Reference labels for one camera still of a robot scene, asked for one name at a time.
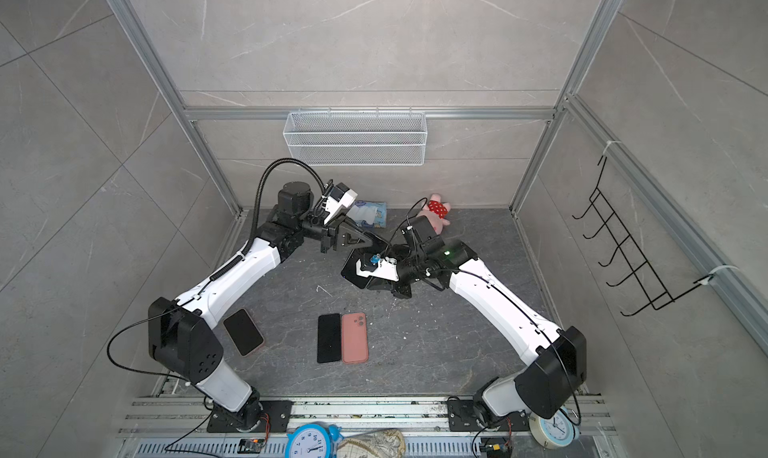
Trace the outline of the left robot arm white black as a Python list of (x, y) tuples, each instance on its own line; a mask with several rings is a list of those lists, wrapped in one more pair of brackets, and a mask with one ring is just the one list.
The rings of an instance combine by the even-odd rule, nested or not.
[(246, 291), (306, 239), (319, 241), (322, 251), (350, 249), (342, 275), (363, 289), (399, 280), (396, 261), (384, 252), (385, 242), (346, 216), (355, 193), (342, 183), (328, 183), (322, 191), (315, 199), (309, 184), (285, 184), (266, 222), (252, 224), (239, 251), (177, 298), (156, 299), (142, 321), (148, 327), (150, 357), (168, 376), (201, 391), (212, 402), (213, 416), (238, 431), (249, 432), (266, 417), (259, 393), (226, 363), (214, 329), (230, 320), (229, 309)]

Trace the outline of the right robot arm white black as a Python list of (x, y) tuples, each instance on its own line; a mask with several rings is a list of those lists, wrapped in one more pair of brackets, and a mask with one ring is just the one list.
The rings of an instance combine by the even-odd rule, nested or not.
[(587, 373), (587, 341), (576, 327), (561, 328), (507, 288), (479, 255), (460, 240), (446, 241), (428, 220), (403, 224), (403, 243), (377, 239), (354, 251), (348, 263), (363, 287), (408, 298), (416, 282), (450, 290), (470, 303), (510, 343), (524, 369), (489, 382), (475, 396), (484, 425), (513, 412), (540, 419), (565, 413)]

